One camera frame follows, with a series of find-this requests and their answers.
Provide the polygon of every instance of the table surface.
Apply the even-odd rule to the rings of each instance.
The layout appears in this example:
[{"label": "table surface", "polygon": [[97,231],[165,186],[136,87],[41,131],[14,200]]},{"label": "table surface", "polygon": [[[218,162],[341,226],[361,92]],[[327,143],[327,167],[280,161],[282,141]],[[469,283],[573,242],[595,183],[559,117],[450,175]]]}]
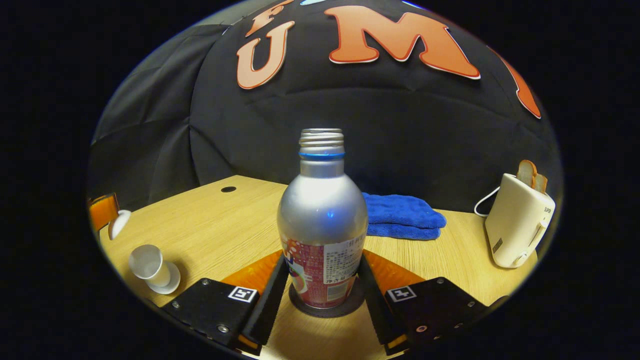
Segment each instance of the table surface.
[{"label": "table surface", "polygon": [[[237,189],[221,192],[226,186]],[[132,212],[114,240],[109,239],[107,227],[101,229],[99,243],[133,292],[163,306],[203,277],[220,281],[281,250],[276,211],[286,188],[284,184],[249,177],[228,177]],[[427,280],[446,277],[486,306],[510,295],[534,268],[535,252],[516,269],[495,265],[484,218],[473,213],[437,211],[447,219],[438,239],[367,236],[365,249]],[[181,280],[175,292],[155,293],[129,270],[129,255],[143,244],[159,247],[164,259],[176,264]],[[388,359],[390,356],[378,343],[366,302],[349,315],[322,319],[297,310],[285,293],[269,342],[258,358]]]}]

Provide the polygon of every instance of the white cup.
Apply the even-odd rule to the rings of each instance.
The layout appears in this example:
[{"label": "white cup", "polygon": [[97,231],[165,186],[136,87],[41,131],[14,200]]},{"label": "white cup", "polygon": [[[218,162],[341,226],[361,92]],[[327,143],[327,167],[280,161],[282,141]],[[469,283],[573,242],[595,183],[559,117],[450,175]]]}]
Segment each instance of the white cup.
[{"label": "white cup", "polygon": [[171,273],[163,261],[162,252],[153,245],[136,247],[129,256],[129,268],[149,286],[163,287],[171,281]]}]

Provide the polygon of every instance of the silver bottle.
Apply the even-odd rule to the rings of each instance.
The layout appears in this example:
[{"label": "silver bottle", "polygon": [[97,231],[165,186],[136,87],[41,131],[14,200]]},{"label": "silver bottle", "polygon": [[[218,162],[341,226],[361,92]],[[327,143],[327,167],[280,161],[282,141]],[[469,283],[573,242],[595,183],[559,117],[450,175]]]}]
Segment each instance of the silver bottle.
[{"label": "silver bottle", "polygon": [[351,291],[367,233],[367,206],[344,173],[340,129],[304,129],[300,175],[278,207],[278,230],[294,286],[310,306],[328,308]]}]

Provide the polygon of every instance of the folded towel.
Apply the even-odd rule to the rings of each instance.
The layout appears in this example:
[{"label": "folded towel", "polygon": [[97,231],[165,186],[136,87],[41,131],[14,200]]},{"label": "folded towel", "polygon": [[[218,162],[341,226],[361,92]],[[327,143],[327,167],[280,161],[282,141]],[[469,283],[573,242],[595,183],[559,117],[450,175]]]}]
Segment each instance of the folded towel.
[{"label": "folded towel", "polygon": [[426,201],[404,195],[362,193],[369,213],[368,235],[430,240],[440,236],[447,219]]}]

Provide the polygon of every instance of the white cable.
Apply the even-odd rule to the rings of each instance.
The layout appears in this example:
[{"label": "white cable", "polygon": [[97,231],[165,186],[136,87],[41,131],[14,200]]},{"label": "white cable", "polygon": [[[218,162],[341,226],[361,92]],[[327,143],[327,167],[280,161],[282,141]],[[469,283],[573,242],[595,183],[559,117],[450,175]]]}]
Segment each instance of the white cable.
[{"label": "white cable", "polygon": [[479,217],[483,217],[486,218],[487,216],[489,216],[489,214],[480,214],[478,212],[478,205],[480,205],[480,203],[482,203],[482,201],[485,201],[486,199],[489,199],[489,197],[491,197],[491,195],[493,195],[496,191],[500,190],[500,187],[498,186],[494,191],[491,192],[491,194],[485,196],[482,200],[478,201],[476,206],[474,207],[474,213],[476,213],[476,215],[478,215]]}]

